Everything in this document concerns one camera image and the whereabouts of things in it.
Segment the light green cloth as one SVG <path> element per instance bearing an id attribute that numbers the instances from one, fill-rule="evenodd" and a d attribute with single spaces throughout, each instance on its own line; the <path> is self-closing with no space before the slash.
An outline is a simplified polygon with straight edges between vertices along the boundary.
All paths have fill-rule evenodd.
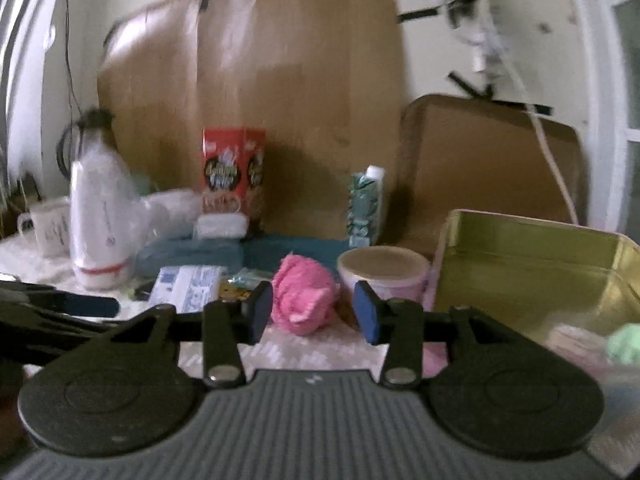
<path id="1" fill-rule="evenodd" d="M 612 362 L 624 365 L 640 363 L 640 325 L 626 324 L 608 337 L 606 354 Z"/>

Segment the white printed tissue pack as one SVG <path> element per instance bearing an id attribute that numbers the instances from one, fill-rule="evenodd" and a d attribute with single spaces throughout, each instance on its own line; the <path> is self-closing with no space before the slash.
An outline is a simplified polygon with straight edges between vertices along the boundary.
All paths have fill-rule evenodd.
<path id="1" fill-rule="evenodd" d="M 219 297 L 224 266 L 164 266 L 148 299 L 150 307 L 171 304 L 179 314 L 198 313 Z"/>

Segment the white mug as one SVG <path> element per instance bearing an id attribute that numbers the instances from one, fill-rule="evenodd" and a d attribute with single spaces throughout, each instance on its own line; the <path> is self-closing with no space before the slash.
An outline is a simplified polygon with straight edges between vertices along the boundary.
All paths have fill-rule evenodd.
<path id="1" fill-rule="evenodd" d="M 24 226 L 32 224 L 38 250 L 43 257 L 65 257 L 70 253 L 70 199 L 52 198 L 32 205 L 17 219 L 17 231 L 24 235 Z"/>

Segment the teal blue cloth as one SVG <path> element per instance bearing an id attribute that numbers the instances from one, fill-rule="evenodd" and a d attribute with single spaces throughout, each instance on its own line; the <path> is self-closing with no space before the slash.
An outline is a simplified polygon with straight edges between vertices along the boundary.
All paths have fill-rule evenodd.
<path id="1" fill-rule="evenodd" d="M 349 250 L 346 240 L 274 234 L 247 240 L 160 240 L 140 250 L 134 262 L 134 275 L 150 280 L 165 266 L 224 266 L 231 274 L 244 268 L 274 273 L 289 254 L 317 260 L 336 272 L 337 258 L 346 250 Z"/>

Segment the white rolled towel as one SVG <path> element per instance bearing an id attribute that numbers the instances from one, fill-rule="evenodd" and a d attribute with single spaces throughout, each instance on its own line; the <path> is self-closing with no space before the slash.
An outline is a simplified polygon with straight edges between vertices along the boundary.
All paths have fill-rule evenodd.
<path id="1" fill-rule="evenodd" d="M 204 238 L 232 238 L 239 240 L 246 237 L 250 222 L 245 214 L 202 214 L 194 224 L 193 237 Z"/>

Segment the white bottle with red band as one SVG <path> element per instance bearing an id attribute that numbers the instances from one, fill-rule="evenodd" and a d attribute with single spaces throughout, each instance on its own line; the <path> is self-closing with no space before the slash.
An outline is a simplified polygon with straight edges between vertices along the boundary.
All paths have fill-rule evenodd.
<path id="1" fill-rule="evenodd" d="M 134 246 L 130 173 L 117 153 L 113 114 L 86 110 L 77 122 L 76 158 L 70 167 L 70 256 L 85 289 L 107 290 L 130 279 Z"/>

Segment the clear plastic bag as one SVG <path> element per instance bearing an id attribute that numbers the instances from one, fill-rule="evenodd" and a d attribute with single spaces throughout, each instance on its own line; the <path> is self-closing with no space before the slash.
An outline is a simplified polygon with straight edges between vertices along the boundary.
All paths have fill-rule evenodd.
<path id="1" fill-rule="evenodd" d="M 132 239 L 139 247 L 158 240 L 191 237 L 201 214 L 201 195 L 177 188 L 138 198 L 131 206 Z"/>

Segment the red snack box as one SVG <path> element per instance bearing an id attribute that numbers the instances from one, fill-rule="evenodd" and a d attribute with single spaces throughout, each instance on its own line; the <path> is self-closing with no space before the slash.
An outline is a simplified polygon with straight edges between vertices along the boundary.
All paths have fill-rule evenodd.
<path id="1" fill-rule="evenodd" d="M 260 228 L 265 206 L 266 132 L 257 128 L 206 128 L 202 135 L 204 214 L 244 214 Z"/>

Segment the gold pink tin box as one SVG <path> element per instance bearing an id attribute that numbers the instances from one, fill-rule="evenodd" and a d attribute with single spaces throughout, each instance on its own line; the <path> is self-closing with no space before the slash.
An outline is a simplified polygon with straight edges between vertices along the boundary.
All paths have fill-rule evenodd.
<path id="1" fill-rule="evenodd" d="M 597 376 L 639 371 L 606 354 L 612 333 L 639 324 L 639 246 L 622 234 L 455 210 L 423 305 L 477 308 Z"/>

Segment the large brown cardboard sheet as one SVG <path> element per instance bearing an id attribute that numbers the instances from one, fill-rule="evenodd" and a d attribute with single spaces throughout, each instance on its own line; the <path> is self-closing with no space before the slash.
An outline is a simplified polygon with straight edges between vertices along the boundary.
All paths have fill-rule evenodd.
<path id="1" fill-rule="evenodd" d="M 404 51 L 395 0 L 164 0 L 112 31 L 100 104 L 163 188 L 202 185 L 207 128 L 266 134 L 262 226 L 341 240 L 348 180 L 397 180 Z"/>

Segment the white power strip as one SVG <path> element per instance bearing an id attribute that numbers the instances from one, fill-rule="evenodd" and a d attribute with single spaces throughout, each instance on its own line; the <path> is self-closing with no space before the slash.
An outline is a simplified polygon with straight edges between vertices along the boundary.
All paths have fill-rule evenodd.
<path id="1" fill-rule="evenodd" d="M 473 70 L 487 78 L 499 73 L 500 47 L 495 32 L 498 0 L 433 0 L 434 6 L 401 13 L 398 21 L 420 20 L 442 15 L 454 36 L 472 49 Z"/>

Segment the white framed frosted glass door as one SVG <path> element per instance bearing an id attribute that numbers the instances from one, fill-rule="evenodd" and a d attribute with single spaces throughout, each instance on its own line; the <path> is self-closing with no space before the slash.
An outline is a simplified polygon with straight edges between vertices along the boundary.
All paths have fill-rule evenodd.
<path id="1" fill-rule="evenodd" d="M 574 0 L 584 47 L 587 222 L 639 239 L 639 0 Z"/>

